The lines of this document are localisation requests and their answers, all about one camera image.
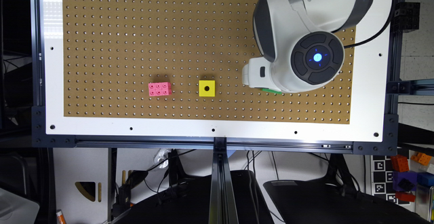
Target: black cable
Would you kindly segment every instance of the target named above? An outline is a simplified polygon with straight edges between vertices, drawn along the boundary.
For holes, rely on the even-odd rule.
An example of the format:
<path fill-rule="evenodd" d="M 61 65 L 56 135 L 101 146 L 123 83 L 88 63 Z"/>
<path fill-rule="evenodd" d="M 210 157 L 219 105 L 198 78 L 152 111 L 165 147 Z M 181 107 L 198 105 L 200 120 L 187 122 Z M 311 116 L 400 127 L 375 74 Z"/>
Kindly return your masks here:
<path fill-rule="evenodd" d="M 149 187 L 148 183 L 146 182 L 146 179 L 143 179 L 143 181 L 144 181 L 144 184 L 148 187 L 149 190 L 153 191 L 154 193 L 158 193 L 157 191 L 155 191 L 155 190 L 153 190 L 153 189 L 151 189 Z"/>
<path fill-rule="evenodd" d="M 258 213 L 258 218 L 259 218 L 259 201 L 258 201 L 258 191 L 256 189 L 256 184 L 257 184 L 257 180 L 256 180 L 256 167 L 255 167 L 255 155 L 254 155 L 254 151 L 252 150 L 252 154 L 253 154 L 253 176 L 255 177 L 255 188 L 254 188 L 254 192 L 255 192 L 255 198 L 256 198 L 256 211 Z"/>
<path fill-rule="evenodd" d="M 365 181 L 365 193 L 366 193 L 366 155 L 363 155 L 363 180 Z"/>
<path fill-rule="evenodd" d="M 275 216 L 275 217 L 277 218 L 277 220 L 279 220 L 279 221 L 285 223 L 285 221 L 283 221 L 282 219 L 280 219 L 280 218 L 279 218 L 275 213 L 273 213 L 273 211 L 270 210 L 270 213 L 271 213 L 273 216 Z"/>
<path fill-rule="evenodd" d="M 276 170 L 277 180 L 279 180 L 279 173 L 277 172 L 276 159 L 274 158 L 274 152 L 273 151 L 271 152 L 271 155 L 273 156 L 274 169 Z"/>
<path fill-rule="evenodd" d="M 162 162 L 159 162 L 158 164 L 152 166 L 151 168 L 149 168 L 149 169 L 146 170 L 146 171 L 154 170 L 154 169 L 157 168 L 159 165 L 161 165 L 162 163 L 164 163 L 166 160 L 170 160 L 170 159 L 175 158 L 175 157 L 180 157 L 181 155 L 184 155 L 184 154 L 186 154 L 186 153 L 193 152 L 194 150 L 196 150 L 196 149 L 191 149 L 191 150 L 188 150 L 187 152 L 180 153 L 180 154 L 175 155 L 175 156 L 172 156 L 172 157 L 168 157 L 167 159 L 163 160 Z"/>
<path fill-rule="evenodd" d="M 314 156 L 316 156 L 316 157 L 318 157 L 318 158 L 321 158 L 321 159 L 323 159 L 323 160 L 325 160 L 325 161 L 327 161 L 329 164 L 330 164 L 330 160 L 327 160 L 326 158 L 324 158 L 324 157 L 322 157 L 322 156 L 319 156 L 319 155 L 316 155 L 316 154 L 314 154 L 314 153 L 309 153 L 309 154 L 311 154 L 311 155 L 314 155 Z M 350 177 L 355 181 L 355 184 L 357 185 L 357 189 L 360 191 L 360 185 L 359 185 L 359 182 L 357 181 L 357 179 L 349 172 L 349 171 L 347 171 L 347 173 L 350 175 Z"/>
<path fill-rule="evenodd" d="M 158 184 L 157 195 L 158 195 L 158 193 L 159 193 L 159 191 L 160 191 L 160 186 L 161 186 L 161 184 L 163 183 L 164 179 L 165 179 L 165 176 L 163 176 L 163 179 L 161 180 L 160 184 Z"/>
<path fill-rule="evenodd" d="M 250 165 L 250 162 L 249 162 L 249 152 L 250 151 L 247 151 L 246 157 L 247 157 L 247 169 L 248 169 L 247 174 L 249 175 L 250 198 L 251 198 L 252 203 L 253 203 L 253 209 L 254 209 L 254 213 L 255 213 L 255 216 L 256 216 L 256 223 L 259 224 L 258 212 L 256 212 L 256 204 L 255 204 L 255 200 L 253 199 L 252 176 L 250 176 L 250 167 L 249 167 L 249 165 Z"/>
<path fill-rule="evenodd" d="M 434 104 L 426 104 L 426 103 L 421 103 L 421 102 L 398 102 L 398 104 L 401 105 L 434 105 Z"/>
<path fill-rule="evenodd" d="M 385 22 L 384 26 L 377 32 L 377 34 L 373 35 L 372 37 L 366 39 L 365 41 L 361 41 L 359 43 L 354 43 L 351 45 L 346 45 L 344 46 L 344 48 L 354 48 L 357 47 L 359 45 L 363 45 L 365 43 L 368 43 L 372 40 L 374 40 L 375 38 L 377 38 L 379 35 L 381 35 L 381 33 L 383 33 L 383 31 L 389 26 L 389 24 L 391 23 L 393 16 L 395 15 L 395 7 L 396 7 L 396 0 L 392 0 L 392 4 L 391 4 L 391 10 L 389 12 L 389 16 L 387 17 L 387 21 Z"/>
<path fill-rule="evenodd" d="M 262 153 L 262 151 L 259 151 L 259 152 L 255 155 L 255 157 L 258 157 L 258 155 L 259 155 L 260 153 Z"/>

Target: purple object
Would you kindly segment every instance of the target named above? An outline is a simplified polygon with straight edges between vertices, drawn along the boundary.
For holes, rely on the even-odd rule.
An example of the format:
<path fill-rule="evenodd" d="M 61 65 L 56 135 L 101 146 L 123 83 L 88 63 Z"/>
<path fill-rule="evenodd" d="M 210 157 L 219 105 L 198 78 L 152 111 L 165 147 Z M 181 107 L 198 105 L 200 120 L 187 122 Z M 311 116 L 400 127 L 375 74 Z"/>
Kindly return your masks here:
<path fill-rule="evenodd" d="M 414 184 L 414 187 L 412 188 L 412 191 L 416 191 L 416 185 L 418 182 L 418 173 L 417 172 L 393 172 L 393 189 L 395 191 L 405 191 L 405 189 L 402 189 L 398 184 L 402 181 L 402 179 L 407 179 L 411 183 Z"/>

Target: metal frame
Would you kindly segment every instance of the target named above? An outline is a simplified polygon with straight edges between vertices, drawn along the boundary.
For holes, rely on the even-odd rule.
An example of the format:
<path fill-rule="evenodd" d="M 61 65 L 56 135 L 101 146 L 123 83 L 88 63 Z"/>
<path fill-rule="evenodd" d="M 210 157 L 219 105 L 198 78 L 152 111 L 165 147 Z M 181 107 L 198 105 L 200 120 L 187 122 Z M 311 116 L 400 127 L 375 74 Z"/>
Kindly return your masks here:
<path fill-rule="evenodd" d="M 180 136 L 79 136 L 45 133 L 45 74 L 43 54 L 43 20 L 40 19 L 39 0 L 32 3 L 33 83 L 34 107 L 32 114 L 32 146 L 34 147 L 137 147 L 137 148 L 183 148 L 213 149 L 212 137 Z M 387 81 L 399 80 L 402 33 L 391 33 Z M 255 138 L 227 138 L 227 149 L 272 150 L 316 153 L 354 153 L 372 155 L 395 155 L 397 148 L 397 95 L 386 97 L 384 127 L 381 143 L 357 141 L 300 141 L 267 140 Z"/>
<path fill-rule="evenodd" d="M 209 224 L 238 224 L 237 206 L 233 193 L 231 170 L 226 150 L 226 138 L 214 139 L 212 158 Z"/>

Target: brown pegboard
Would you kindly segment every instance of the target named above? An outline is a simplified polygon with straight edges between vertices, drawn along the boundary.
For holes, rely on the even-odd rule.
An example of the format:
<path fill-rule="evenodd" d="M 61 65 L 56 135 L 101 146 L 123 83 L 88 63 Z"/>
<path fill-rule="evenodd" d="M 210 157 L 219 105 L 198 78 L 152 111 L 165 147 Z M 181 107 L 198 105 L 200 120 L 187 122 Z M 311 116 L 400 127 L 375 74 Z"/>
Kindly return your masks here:
<path fill-rule="evenodd" d="M 353 49 L 326 87 L 276 95 L 245 87 L 260 55 L 252 30 L 258 0 L 63 0 L 64 115 L 348 124 Z M 344 45 L 355 29 L 337 33 Z M 200 79 L 216 96 L 199 97 Z M 147 83 L 169 81 L 171 96 Z"/>

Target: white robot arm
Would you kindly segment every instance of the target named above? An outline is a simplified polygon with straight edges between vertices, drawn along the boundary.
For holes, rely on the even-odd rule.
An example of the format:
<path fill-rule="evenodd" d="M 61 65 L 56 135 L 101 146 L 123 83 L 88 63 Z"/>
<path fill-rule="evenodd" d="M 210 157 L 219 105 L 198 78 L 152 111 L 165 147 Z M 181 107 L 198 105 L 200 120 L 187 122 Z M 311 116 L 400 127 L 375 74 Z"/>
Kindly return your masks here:
<path fill-rule="evenodd" d="M 373 0 L 259 0 L 254 34 L 263 57 L 243 68 L 251 88 L 305 92 L 339 72 L 344 47 L 333 32 L 355 26 Z"/>

